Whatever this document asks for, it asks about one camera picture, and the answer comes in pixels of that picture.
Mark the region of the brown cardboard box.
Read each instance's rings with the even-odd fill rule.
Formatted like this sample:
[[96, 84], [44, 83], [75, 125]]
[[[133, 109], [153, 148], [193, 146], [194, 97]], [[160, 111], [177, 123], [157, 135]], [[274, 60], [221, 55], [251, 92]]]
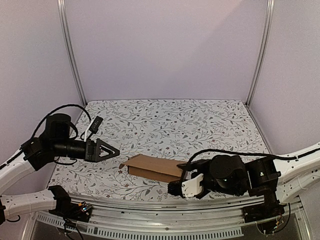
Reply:
[[174, 159], [138, 154], [121, 163], [119, 169], [127, 167], [130, 175], [169, 183], [180, 179], [182, 169], [178, 165], [184, 163], [184, 161]]

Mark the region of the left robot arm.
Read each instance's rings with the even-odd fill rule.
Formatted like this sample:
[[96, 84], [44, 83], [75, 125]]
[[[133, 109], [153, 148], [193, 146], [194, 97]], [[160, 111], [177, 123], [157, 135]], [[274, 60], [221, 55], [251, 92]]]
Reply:
[[71, 117], [64, 113], [49, 115], [45, 129], [38, 137], [23, 143], [15, 154], [0, 166], [0, 221], [4, 223], [19, 215], [48, 210], [65, 218], [88, 215], [88, 207], [71, 202], [71, 197], [60, 185], [45, 190], [20, 195], [4, 195], [13, 184], [32, 174], [58, 157], [68, 157], [98, 163], [120, 155], [120, 151], [101, 139], [84, 140], [70, 137], [76, 129]]

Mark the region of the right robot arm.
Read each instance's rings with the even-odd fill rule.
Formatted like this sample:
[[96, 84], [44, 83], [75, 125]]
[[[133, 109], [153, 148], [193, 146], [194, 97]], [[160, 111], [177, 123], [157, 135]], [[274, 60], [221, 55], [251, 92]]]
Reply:
[[209, 192], [263, 196], [258, 213], [269, 218], [281, 205], [320, 181], [320, 145], [284, 155], [208, 148], [177, 167], [182, 174], [168, 184], [169, 194], [198, 199]]

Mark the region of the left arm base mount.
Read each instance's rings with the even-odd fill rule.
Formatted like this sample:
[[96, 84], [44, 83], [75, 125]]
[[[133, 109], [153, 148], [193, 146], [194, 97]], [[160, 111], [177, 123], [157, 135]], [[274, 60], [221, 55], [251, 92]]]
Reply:
[[69, 204], [56, 207], [56, 209], [49, 210], [48, 212], [52, 215], [63, 217], [65, 219], [88, 223], [91, 218], [92, 211], [93, 211], [93, 205], [88, 212], [81, 212], [81, 211], [78, 211], [78, 203], [70, 202]]

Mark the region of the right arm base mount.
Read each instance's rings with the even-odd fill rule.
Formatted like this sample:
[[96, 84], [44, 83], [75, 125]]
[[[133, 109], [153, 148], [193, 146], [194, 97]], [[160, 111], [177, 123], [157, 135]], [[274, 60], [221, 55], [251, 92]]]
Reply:
[[243, 207], [241, 209], [245, 223], [256, 222], [280, 216], [285, 213], [285, 205], [276, 204], [274, 206], [267, 206], [267, 204], [260, 203]]

